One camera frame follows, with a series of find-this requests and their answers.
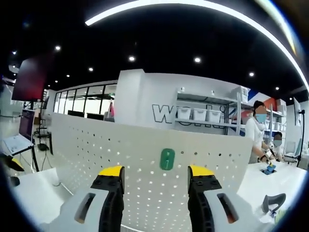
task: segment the window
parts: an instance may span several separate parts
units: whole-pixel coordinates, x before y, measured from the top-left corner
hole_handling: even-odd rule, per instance
[[[89,87],[85,105],[85,117],[87,117],[87,113],[99,114],[102,96],[103,86]]]
[[[75,101],[73,105],[73,111],[83,112],[87,88],[80,88],[76,91]]]
[[[62,92],[60,95],[60,102],[59,102],[59,110],[58,113],[59,114],[63,114],[64,113],[64,106],[66,104],[66,97],[67,97],[68,92]]]
[[[114,94],[116,92],[116,86],[117,85],[105,86],[100,114],[105,114],[105,112],[109,110],[111,102],[114,102],[114,97],[110,97],[110,94]]]
[[[56,98],[55,98],[55,106],[54,106],[54,112],[58,113],[58,107],[59,107],[59,100],[60,100],[60,93],[56,94]]]
[[[74,102],[74,96],[75,96],[75,89],[68,91],[66,106],[64,109],[64,114],[68,114],[68,110],[73,110],[73,102]]]

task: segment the laptop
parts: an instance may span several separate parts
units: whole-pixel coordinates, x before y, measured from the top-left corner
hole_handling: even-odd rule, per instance
[[[20,117],[18,135],[3,140],[12,156],[34,146],[32,143],[34,114],[34,110],[23,109]]]

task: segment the black ceiling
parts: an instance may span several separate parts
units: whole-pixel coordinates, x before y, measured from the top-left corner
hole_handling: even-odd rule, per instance
[[[6,18],[9,25],[4,29],[6,45],[1,72],[15,79],[8,70],[9,64],[19,65],[35,54],[54,52],[54,47],[60,45],[46,82],[54,90],[116,80],[121,70],[137,68],[149,73],[220,79],[285,100],[292,96],[292,90],[303,86],[286,56],[266,36],[211,9],[166,4],[141,7],[112,15],[90,27],[85,25],[91,16],[128,1],[54,0],[44,6],[25,4],[8,9],[8,14],[13,15]],[[277,25],[253,1],[215,2],[250,16],[287,46]],[[13,55],[12,50],[17,50],[17,54]],[[134,55],[136,62],[128,62],[129,55]],[[193,62],[196,56],[202,58],[202,63]],[[297,96],[300,101],[308,98],[305,90]]]

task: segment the monitor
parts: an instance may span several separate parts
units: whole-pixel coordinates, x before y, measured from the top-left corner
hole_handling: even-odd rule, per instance
[[[96,119],[96,120],[104,120],[104,115],[87,113],[87,118]]]
[[[78,111],[68,110],[68,115],[71,115],[71,116],[78,116],[78,117],[84,117],[84,112],[78,112]]]
[[[30,142],[32,142],[32,130],[34,123],[34,110],[23,109],[21,112],[20,123],[19,123],[19,134],[24,136]]]
[[[301,126],[301,109],[300,109],[300,104],[294,98],[294,115],[295,115],[295,126],[300,127]]]
[[[36,102],[42,99],[52,54],[39,55],[22,62],[13,89],[12,100]]]

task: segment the ceiling light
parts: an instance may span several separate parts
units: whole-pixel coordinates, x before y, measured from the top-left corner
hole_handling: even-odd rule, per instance
[[[135,61],[135,57],[134,56],[129,56],[129,61],[134,62]]]
[[[290,62],[293,64],[295,67],[296,71],[298,72],[300,78],[302,79],[304,85],[306,86],[307,91],[309,92],[309,85],[306,81],[306,78],[301,71],[298,63],[296,60],[293,58],[293,56],[289,53],[289,51],[284,47],[284,45],[275,37],[273,36],[268,30],[266,30],[263,26],[255,22],[254,20],[250,19],[248,16],[245,16],[244,14],[235,11],[231,8],[228,8],[226,6],[222,6],[220,4],[210,2],[210,1],[201,1],[201,0],[164,0],[164,1],[157,1],[157,0],[136,0],[132,1],[129,3],[125,3],[116,7],[113,7],[111,9],[108,9],[91,19],[87,20],[85,23],[87,26],[90,26],[104,18],[107,18],[111,15],[114,15],[116,13],[126,11],[129,9],[137,8],[137,7],[143,7],[147,5],[158,5],[158,4],[186,4],[186,5],[195,5],[195,6],[201,6],[205,8],[210,8],[213,10],[217,10],[220,12],[223,12],[225,14],[231,15],[235,18],[238,18],[242,20],[243,22],[249,24],[250,26],[254,27],[257,29],[259,32],[263,33],[265,36],[267,36],[285,55],[286,57],[290,60]]]
[[[195,62],[195,63],[200,63],[200,62],[201,62],[201,58],[196,57],[196,58],[194,59],[194,62]]]

